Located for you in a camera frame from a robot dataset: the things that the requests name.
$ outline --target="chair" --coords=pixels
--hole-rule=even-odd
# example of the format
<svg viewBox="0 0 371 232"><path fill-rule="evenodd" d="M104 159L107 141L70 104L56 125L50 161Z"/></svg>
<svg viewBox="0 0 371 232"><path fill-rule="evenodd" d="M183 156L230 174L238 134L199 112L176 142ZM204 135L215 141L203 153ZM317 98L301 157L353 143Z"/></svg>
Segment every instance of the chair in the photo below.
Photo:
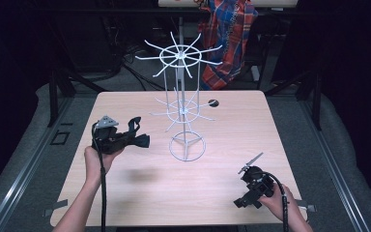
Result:
<svg viewBox="0 0 371 232"><path fill-rule="evenodd" d="M257 90L260 89L264 69L267 64L270 44L273 38L280 34L280 29L281 23L276 16L260 15L256 18L251 25L249 38L246 42L245 55L243 57L244 66L239 76L236 77L236 80L244 76L247 72L250 72L253 66L261 67L257 82Z"/></svg>

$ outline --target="rotating display rack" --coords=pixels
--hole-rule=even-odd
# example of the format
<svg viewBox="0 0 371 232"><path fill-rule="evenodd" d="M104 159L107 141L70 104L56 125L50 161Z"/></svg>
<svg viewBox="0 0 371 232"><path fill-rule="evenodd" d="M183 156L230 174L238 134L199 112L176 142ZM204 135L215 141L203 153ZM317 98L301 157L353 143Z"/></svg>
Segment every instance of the rotating display rack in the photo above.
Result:
<svg viewBox="0 0 371 232"><path fill-rule="evenodd" d="M172 121L172 124L166 129L169 131L174 125L179 124L183 126L183 130L176 133L170 143L169 149L170 153L178 160L182 161L193 161L199 159L203 156L206 150L206 142L204 138L194 131L191 126L191 122L196 120L197 118L203 118L206 120L213 120L212 118L204 117L200 115L200 108L207 105L213 105L215 102L210 101L206 104L200 104L199 99L199 89L200 89L200 67L201 62L212 64L212 65L220 65L219 63L213 63L210 61L206 61L203 59L203 53L210 52L214 50L218 50L221 46L212 49L206 50L199 50L194 45L200 39L200 35L190 44L184 44L184 37L183 37L183 30L182 30L182 23L180 23L180 42L177 43L174 39L173 33L171 34L171 39L173 41L173 45L170 45L166 48L159 47L157 45L145 43L151 47L154 47L160 51L159 56L156 57L138 57L139 60L152 60L158 59L162 64L162 69L153 75L153 77L160 76L163 74L164 76L164 86L165 86L165 101L158 100L165 104L166 112L164 113L152 113L152 115L167 115L167 117ZM197 88L192 94L191 97L186 96L185 90L185 71L189 78L193 78L189 68L197 66ZM176 87L174 91L167 90L167 77L166 77L166 70L168 68L175 69L176 74ZM175 96L174 101L169 100L169 93L173 93Z"/></svg>

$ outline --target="plaid shirt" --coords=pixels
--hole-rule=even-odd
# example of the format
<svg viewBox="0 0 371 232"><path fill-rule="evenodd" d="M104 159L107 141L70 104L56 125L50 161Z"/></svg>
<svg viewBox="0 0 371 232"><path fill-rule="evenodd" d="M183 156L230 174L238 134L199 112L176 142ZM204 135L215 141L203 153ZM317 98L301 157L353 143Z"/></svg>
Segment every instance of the plaid shirt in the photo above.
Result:
<svg viewBox="0 0 371 232"><path fill-rule="evenodd" d="M207 64L201 86L219 90L240 73L249 29L258 13L249 0L211 0L206 10L211 12L210 20L199 24L203 46L222 45L208 54L209 61L222 64Z"/></svg>

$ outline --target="hand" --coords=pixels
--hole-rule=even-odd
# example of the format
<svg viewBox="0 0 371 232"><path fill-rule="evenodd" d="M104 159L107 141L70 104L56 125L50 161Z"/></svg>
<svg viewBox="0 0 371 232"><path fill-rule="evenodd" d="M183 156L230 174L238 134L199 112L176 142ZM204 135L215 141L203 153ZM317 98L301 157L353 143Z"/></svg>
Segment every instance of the hand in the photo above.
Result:
<svg viewBox="0 0 371 232"><path fill-rule="evenodd" d="M113 160L123 150L112 155L102 155L106 173L110 170ZM84 158L86 161L86 182L53 231L84 231L93 200L100 186L100 159L98 152L92 147L86 147Z"/></svg>
<svg viewBox="0 0 371 232"><path fill-rule="evenodd" d="M310 225L305 221L300 213L300 207L288 187L282 185L288 201L288 225L293 231L312 231ZM258 201L267 206L271 213L278 219L283 219L282 213L282 194L277 183L273 183L273 196L261 196Z"/></svg>
<svg viewBox="0 0 371 232"><path fill-rule="evenodd" d="M106 173L110 170L111 163L119 156L125 149L117 151L111 155L102 155L103 166ZM86 183L99 185L100 184L100 160L98 151L92 147L86 147L84 151L84 157L86 162Z"/></svg>

